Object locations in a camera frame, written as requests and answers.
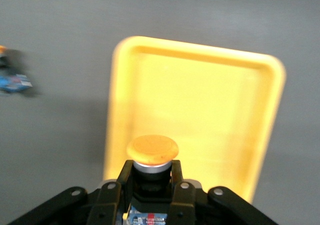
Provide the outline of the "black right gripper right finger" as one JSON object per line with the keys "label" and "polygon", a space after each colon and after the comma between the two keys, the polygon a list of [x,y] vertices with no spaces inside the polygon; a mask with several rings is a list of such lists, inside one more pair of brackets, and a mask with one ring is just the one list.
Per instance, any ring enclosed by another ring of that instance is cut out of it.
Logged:
{"label": "black right gripper right finger", "polygon": [[171,165],[168,225],[275,225],[276,222],[225,186],[208,192],[183,179],[181,162]]}

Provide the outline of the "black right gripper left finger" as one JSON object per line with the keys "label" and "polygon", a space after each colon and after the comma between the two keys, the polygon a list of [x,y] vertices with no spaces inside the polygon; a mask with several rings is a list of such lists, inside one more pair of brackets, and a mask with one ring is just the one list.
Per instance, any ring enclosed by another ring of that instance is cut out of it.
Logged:
{"label": "black right gripper left finger", "polygon": [[127,160],[116,180],[105,181],[95,191],[70,187],[27,213],[11,225],[115,225],[129,207],[133,161]]}

